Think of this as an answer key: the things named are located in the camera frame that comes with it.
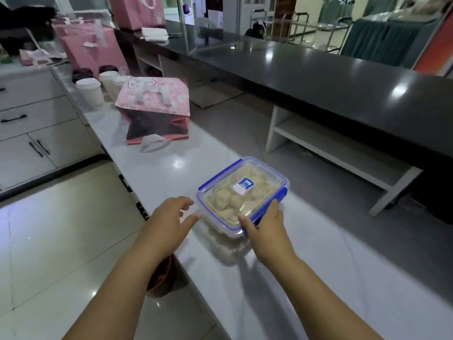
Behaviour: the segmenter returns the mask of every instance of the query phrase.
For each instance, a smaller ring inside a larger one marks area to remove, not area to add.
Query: hand
[[[157,263],[173,254],[201,218],[201,214],[193,213],[183,223],[180,222],[179,218],[183,216],[181,210],[187,211],[191,205],[193,200],[187,197],[165,200],[141,228],[134,248],[157,259]]]
[[[239,215],[239,222],[247,231],[253,251],[270,271],[277,268],[280,263],[296,256],[291,240],[283,225],[283,212],[279,210],[279,203],[272,200],[258,228],[252,221]]]

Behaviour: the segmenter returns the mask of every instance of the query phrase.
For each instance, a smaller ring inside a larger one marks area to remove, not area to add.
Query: white cup
[[[76,87],[91,107],[97,107],[104,103],[101,83],[98,80],[92,77],[89,77],[88,79],[81,79],[76,82]]]
[[[126,81],[129,81],[131,78],[130,75],[120,75],[117,76],[116,78],[113,79],[113,84],[115,85],[115,97],[110,96],[114,102],[116,102],[116,99],[118,99],[118,96],[120,94],[121,88],[123,88],[123,85]]]
[[[107,91],[109,97],[112,99],[112,101],[116,101],[115,95],[116,95],[116,86],[113,84],[113,80],[118,76],[118,72],[116,71],[107,71],[107,72],[102,72],[99,74],[99,80],[102,82],[102,84],[105,87],[105,90]]]

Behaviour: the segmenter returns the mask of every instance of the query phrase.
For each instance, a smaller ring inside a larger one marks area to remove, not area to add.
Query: forearm
[[[132,340],[156,261],[126,252],[63,340]]]
[[[382,339],[300,258],[270,268],[293,304],[310,340]]]

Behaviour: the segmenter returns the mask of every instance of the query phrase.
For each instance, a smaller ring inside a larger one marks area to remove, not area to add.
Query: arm
[[[181,210],[192,204],[187,197],[169,198],[153,212],[63,340],[133,339],[151,275],[201,217],[192,214],[180,223]]]
[[[239,216],[257,258],[286,292],[310,340],[382,340],[294,252],[283,225],[283,213],[273,200],[255,228]]]

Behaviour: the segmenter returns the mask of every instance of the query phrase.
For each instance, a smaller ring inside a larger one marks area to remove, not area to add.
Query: person's left hand
[[[180,222],[179,218],[183,216],[181,210],[187,211],[191,205],[193,200],[188,197],[165,200],[141,228],[134,248],[150,255],[150,258],[156,258],[158,263],[173,254],[201,218],[201,214],[193,213]]]

